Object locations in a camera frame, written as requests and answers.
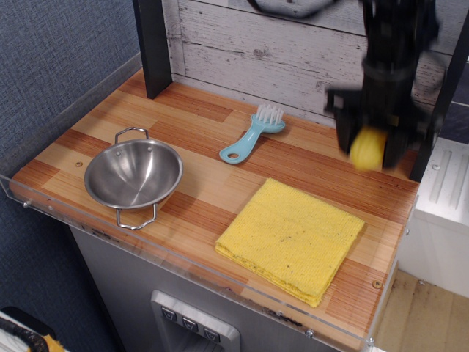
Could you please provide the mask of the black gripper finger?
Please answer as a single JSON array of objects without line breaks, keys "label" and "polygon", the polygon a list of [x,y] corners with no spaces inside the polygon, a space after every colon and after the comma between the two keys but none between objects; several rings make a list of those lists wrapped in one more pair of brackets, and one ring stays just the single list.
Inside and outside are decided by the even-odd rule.
[{"label": "black gripper finger", "polygon": [[383,156],[383,168],[395,168],[408,150],[413,150],[418,142],[418,134],[415,131],[392,130],[385,143]]},{"label": "black gripper finger", "polygon": [[339,111],[335,114],[335,120],[339,149],[349,155],[352,144],[363,127],[363,115],[360,111]]}]

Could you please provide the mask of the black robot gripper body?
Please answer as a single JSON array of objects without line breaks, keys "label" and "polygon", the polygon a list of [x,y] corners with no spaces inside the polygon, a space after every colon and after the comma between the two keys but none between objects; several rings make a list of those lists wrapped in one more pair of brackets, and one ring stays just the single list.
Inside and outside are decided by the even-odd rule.
[{"label": "black robot gripper body", "polygon": [[415,131],[420,141],[436,131],[438,122],[430,111],[413,100],[415,82],[415,71],[396,71],[389,75],[365,73],[360,88],[329,87],[325,111],[334,119],[339,111],[360,111],[363,127],[386,133],[395,129]]}]

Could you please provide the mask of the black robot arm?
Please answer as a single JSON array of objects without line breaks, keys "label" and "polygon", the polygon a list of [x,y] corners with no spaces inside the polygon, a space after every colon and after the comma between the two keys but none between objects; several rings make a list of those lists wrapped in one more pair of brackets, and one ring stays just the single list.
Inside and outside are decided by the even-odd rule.
[{"label": "black robot arm", "polygon": [[360,89],[330,88],[339,149],[356,169],[397,166],[409,146],[422,142],[429,112],[415,104],[413,87],[423,52],[436,41],[434,1],[363,1],[367,38]]}]

